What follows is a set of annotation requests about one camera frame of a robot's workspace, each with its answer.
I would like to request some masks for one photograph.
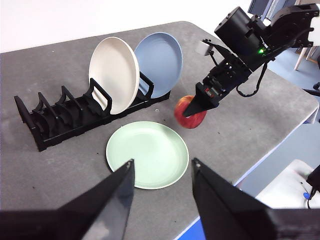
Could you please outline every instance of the black dish rack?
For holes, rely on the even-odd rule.
[[[152,104],[167,100],[170,91],[158,98],[151,98],[154,91],[154,83],[140,72],[140,78],[148,85],[148,91],[144,95],[140,89],[133,103],[123,112],[110,114],[112,98],[93,79],[90,79],[88,91],[80,97],[74,98],[69,90],[62,86],[62,96],[54,105],[50,105],[41,92],[38,93],[39,103],[32,112],[29,112],[20,97],[14,96],[16,106],[22,122],[29,127],[39,152],[47,147],[57,145],[62,141],[83,134],[98,126],[108,124],[113,120],[147,108]],[[105,110],[93,98],[92,92],[96,88],[106,99]]]

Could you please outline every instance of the chair leg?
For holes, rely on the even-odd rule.
[[[296,71],[298,70],[298,67],[299,67],[299,65],[300,65],[300,63],[301,63],[301,61],[302,61],[307,49],[308,49],[307,47],[302,48],[300,56],[298,58],[298,61],[296,62],[295,66],[294,66],[294,70],[296,70]]]
[[[309,60],[309,58],[311,58],[312,55],[315,53],[316,49],[317,49],[317,46],[313,46],[313,47],[310,49],[310,51],[309,51],[308,55],[306,56],[305,60]]]

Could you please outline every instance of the black cable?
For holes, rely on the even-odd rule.
[[[217,61],[216,61],[216,59],[215,59],[215,57],[214,57],[214,52],[213,52],[213,51],[209,51],[209,54],[210,54],[210,56],[211,56],[214,64],[215,64],[216,66],[218,66],[218,63],[217,63]]]
[[[236,87],[236,91],[238,92],[238,94],[240,94],[240,95],[241,95],[242,97],[244,97],[244,98],[252,97],[253,95],[255,95],[255,94],[259,91],[260,83],[261,83],[261,81],[262,81],[262,78],[264,77],[264,74],[265,74],[266,70],[267,70],[267,66],[268,66],[268,62],[266,61],[266,62],[264,63],[264,65],[263,65],[263,67],[262,67],[262,71],[261,71],[259,80],[258,80],[258,82],[257,82],[257,84],[256,84],[256,90],[255,90],[253,93],[251,93],[251,94],[244,94],[244,93],[242,93],[242,92],[238,89],[239,86],[240,86],[240,85],[238,85],[238,86]]]
[[[311,210],[311,207],[310,207],[310,205],[309,205],[309,201],[312,199],[312,197],[316,194],[316,192],[317,192],[317,190],[314,188],[314,187],[312,187],[312,189],[311,189],[311,192],[310,192],[310,196],[309,196],[309,198],[308,198],[308,201],[306,202],[306,204],[307,204],[307,206],[308,206],[308,209],[310,209]]]

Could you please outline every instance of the blue floor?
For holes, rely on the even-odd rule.
[[[289,49],[270,62],[268,68],[284,79],[303,89],[312,89],[320,81],[318,65],[303,59],[298,68],[294,66],[298,60],[294,50]],[[320,113],[317,122],[304,124],[294,131],[268,158],[264,160],[243,181],[241,189],[256,196],[264,189],[290,162],[300,159],[313,168],[320,164]],[[192,225],[179,240],[206,240],[200,220]]]

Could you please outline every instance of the apple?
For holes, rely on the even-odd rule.
[[[191,103],[194,96],[187,95],[179,99],[174,109],[174,117],[176,121],[186,129],[194,129],[198,127],[204,120],[207,111],[198,112],[191,116],[183,116],[184,111]]]

